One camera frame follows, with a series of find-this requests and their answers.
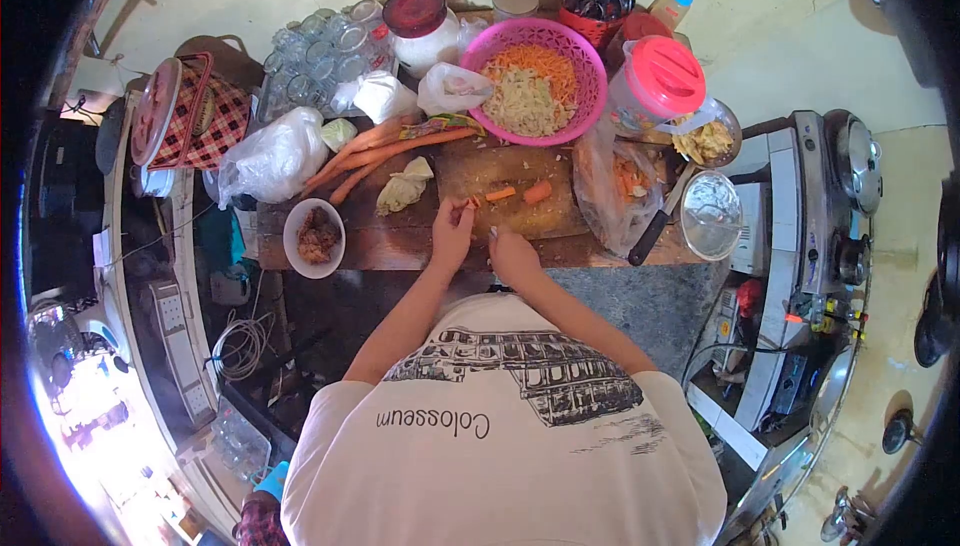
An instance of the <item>carrot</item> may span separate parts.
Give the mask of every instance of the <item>carrot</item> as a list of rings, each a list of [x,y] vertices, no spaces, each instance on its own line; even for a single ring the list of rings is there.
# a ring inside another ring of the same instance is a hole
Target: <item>carrot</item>
[[[540,179],[526,192],[523,192],[523,201],[527,204],[536,204],[541,200],[546,200],[553,193],[553,186],[546,179]]]
[[[364,180],[367,175],[371,174],[377,168],[386,163],[388,159],[384,158],[376,162],[366,165],[366,167],[361,168],[360,170],[354,172],[353,175],[348,177],[345,181],[340,184],[340,187],[333,191],[333,194],[330,195],[330,204],[334,206],[340,206],[344,203],[344,200],[347,199],[347,196],[350,195],[351,190],[353,190],[357,185]]]
[[[364,131],[350,140],[340,148],[340,151],[337,152],[329,162],[323,165],[323,168],[321,168],[316,175],[307,180],[303,191],[300,193],[300,197],[304,197],[306,194],[313,192],[322,185],[326,179],[335,176],[334,171],[336,171],[342,161],[346,160],[350,155],[396,142],[401,134],[403,125],[416,122],[419,116],[420,115],[417,114],[390,117],[390,119],[383,121],[373,129]]]
[[[370,163],[374,163],[381,159],[386,160],[392,158],[393,156],[401,154],[402,152],[406,152],[407,150],[419,148],[424,145],[444,144],[446,142],[453,142],[454,140],[462,140],[463,138],[468,138],[472,135],[475,135],[476,132],[476,129],[473,129],[472,127],[466,127],[464,129],[455,129],[453,131],[444,131],[442,133],[425,135],[420,138],[414,138],[413,140],[400,140],[399,142],[394,142],[393,144],[379,147],[376,150],[369,150],[351,155],[340,164],[340,168],[343,170],[350,170],[352,168],[366,167],[366,165],[369,165]]]
[[[342,168],[338,168],[334,172],[330,173],[330,175],[328,175],[327,177],[320,179],[318,182],[314,182],[312,186],[307,186],[303,188],[303,191],[300,192],[300,195],[299,195],[300,199],[306,198],[306,196],[310,195],[310,193],[317,191],[318,189],[322,188],[324,185],[330,183],[331,181],[333,181],[334,179],[336,179],[342,174],[344,174],[344,170]]]
[[[509,198],[515,193],[517,193],[517,190],[513,186],[507,186],[503,190],[486,193],[484,194],[483,197],[486,198],[487,202],[497,202],[498,200],[502,200],[503,198]]]

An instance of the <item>shredded carrot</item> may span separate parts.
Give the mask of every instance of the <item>shredded carrot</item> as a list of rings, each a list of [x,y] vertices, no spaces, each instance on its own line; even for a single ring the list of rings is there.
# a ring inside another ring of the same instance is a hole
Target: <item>shredded carrot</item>
[[[573,73],[573,63],[556,50],[533,44],[511,46],[486,61],[481,73],[487,79],[497,81],[510,67],[532,69],[541,79],[548,79],[550,96],[560,104],[577,103],[577,77]]]

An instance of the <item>plastic bottle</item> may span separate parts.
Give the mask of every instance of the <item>plastic bottle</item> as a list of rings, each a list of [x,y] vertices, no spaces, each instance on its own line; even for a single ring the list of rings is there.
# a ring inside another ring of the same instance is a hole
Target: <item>plastic bottle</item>
[[[654,0],[648,12],[668,29],[676,31],[692,5],[693,0]]]

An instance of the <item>hand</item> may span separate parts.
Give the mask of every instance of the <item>hand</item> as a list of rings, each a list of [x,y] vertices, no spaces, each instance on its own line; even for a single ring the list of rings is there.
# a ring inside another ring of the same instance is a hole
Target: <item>hand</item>
[[[471,249],[474,231],[474,204],[468,200],[444,198],[433,221],[433,256],[430,265],[453,276]]]
[[[496,228],[496,237],[490,231],[489,261],[500,280],[517,291],[544,274],[534,247],[506,225]]]

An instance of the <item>white bowl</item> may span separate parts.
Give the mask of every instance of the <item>white bowl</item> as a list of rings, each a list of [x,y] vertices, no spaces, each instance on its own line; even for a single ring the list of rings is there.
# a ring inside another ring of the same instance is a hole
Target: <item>white bowl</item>
[[[333,255],[330,262],[323,264],[309,264],[297,252],[297,231],[304,226],[306,215],[313,209],[320,207],[337,223],[340,228],[340,241],[333,246]],[[287,255],[287,260],[294,267],[294,270],[307,279],[322,279],[337,270],[341,261],[344,259],[344,250],[347,246],[347,232],[344,230],[344,222],[337,209],[326,200],[319,198],[308,198],[294,206],[283,223],[283,251]]]

